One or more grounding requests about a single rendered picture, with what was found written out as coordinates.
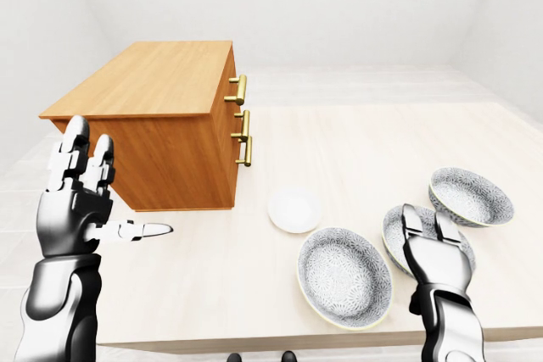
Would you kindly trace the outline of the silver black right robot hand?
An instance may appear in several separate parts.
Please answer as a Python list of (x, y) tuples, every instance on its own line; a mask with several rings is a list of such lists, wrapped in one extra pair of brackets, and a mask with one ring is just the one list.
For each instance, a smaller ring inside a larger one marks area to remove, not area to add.
[(415, 208), (405, 203), (401, 213), (406, 261), (417, 282), (447, 286), (452, 292), (466, 292), (472, 279), (467, 255), (457, 227), (442, 212), (434, 213), (437, 238), (423, 235), (423, 224)]

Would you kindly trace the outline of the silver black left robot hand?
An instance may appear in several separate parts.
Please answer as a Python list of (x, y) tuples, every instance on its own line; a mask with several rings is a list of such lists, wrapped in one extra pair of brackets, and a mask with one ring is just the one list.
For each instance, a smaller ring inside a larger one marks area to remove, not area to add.
[(109, 185), (115, 178), (114, 142), (103, 134), (90, 148), (87, 120), (73, 116), (52, 153), (50, 176), (36, 215), (44, 257), (92, 253), (102, 241), (139, 241), (173, 232), (162, 223), (111, 220)]

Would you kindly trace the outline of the wooden cabinet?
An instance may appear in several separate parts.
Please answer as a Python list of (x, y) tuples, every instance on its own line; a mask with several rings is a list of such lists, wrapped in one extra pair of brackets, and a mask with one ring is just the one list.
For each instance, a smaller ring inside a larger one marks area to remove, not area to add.
[(114, 191), (133, 210), (230, 209), (241, 131), (230, 41), (134, 42), (41, 113), (85, 117), (115, 144)]

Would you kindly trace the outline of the small white plate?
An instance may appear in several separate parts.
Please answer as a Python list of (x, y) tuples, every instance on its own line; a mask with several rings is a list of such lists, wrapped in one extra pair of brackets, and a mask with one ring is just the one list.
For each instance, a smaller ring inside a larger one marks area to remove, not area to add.
[(291, 234), (313, 231), (322, 220), (320, 199), (305, 187), (278, 188), (271, 194), (267, 209), (271, 222)]

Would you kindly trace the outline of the patterned grey bowl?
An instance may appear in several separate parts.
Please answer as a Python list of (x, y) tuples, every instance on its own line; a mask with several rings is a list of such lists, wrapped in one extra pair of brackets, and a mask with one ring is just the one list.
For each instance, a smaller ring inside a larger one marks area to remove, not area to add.
[(311, 233), (300, 247), (297, 279), (306, 302), (327, 322), (349, 331), (380, 324), (393, 303), (393, 280), (381, 253), (339, 227)]
[[(428, 209), (421, 206), (415, 206), (414, 209), (422, 222), (423, 235), (436, 240), (437, 234), (436, 230), (434, 229), (435, 211), (433, 209)], [(401, 205), (392, 208), (385, 215), (382, 226), (382, 240), (385, 250), (394, 265), (396, 265), (409, 277), (413, 278), (413, 274), (406, 261), (406, 256), (403, 250), (405, 236), (402, 230), (401, 215)], [(469, 241), (461, 232), (459, 232), (459, 236), (461, 238), (462, 251), (466, 254), (471, 270), (474, 272), (477, 267), (475, 253)]]
[(510, 222), (510, 198), (481, 175), (457, 167), (437, 169), (428, 184), (429, 200), (460, 226), (490, 227)]

